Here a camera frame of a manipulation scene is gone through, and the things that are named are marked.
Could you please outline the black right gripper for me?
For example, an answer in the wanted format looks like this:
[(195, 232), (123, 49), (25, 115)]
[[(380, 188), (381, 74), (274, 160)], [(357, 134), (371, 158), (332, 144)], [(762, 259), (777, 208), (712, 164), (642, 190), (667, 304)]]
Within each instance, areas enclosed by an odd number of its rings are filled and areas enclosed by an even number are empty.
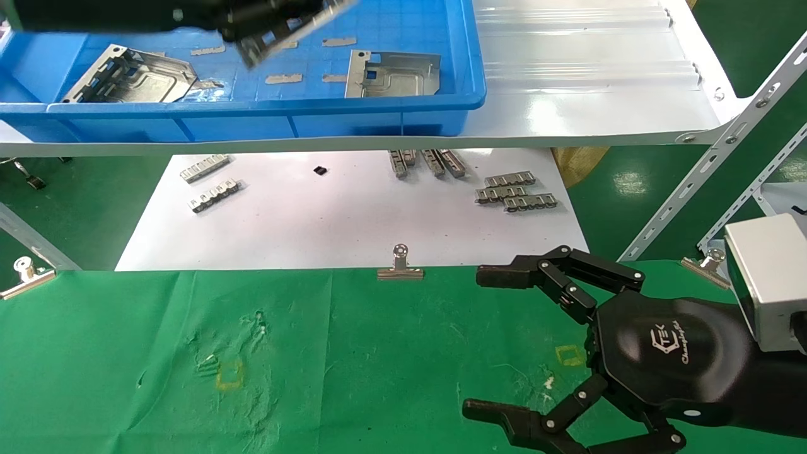
[[(596, 310), (585, 282), (614, 297)], [(694, 297), (641, 295), (644, 274), (568, 245), (545, 255), (517, 255), (508, 265), (479, 265), (485, 288), (538, 288), (580, 325), (597, 373), (548, 414), (527, 406), (466, 399), (462, 416), (500, 426), (508, 443), (543, 453), (677, 453), (686, 437), (668, 419), (729, 422), (736, 388), (756, 347), (737, 306)], [(605, 398), (646, 434), (583, 446), (568, 429)]]

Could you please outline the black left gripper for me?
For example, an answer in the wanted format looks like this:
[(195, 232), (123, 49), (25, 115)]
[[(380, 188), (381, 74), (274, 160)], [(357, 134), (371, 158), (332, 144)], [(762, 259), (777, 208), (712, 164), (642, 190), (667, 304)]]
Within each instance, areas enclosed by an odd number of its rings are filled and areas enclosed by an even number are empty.
[[(233, 20), (231, 15), (250, 6), (250, 18)], [(217, 31), (225, 43), (245, 38), (282, 40), (291, 34), (297, 18), (322, 11), (323, 1), (156, 1), (151, 12), (151, 31), (179, 28)]]

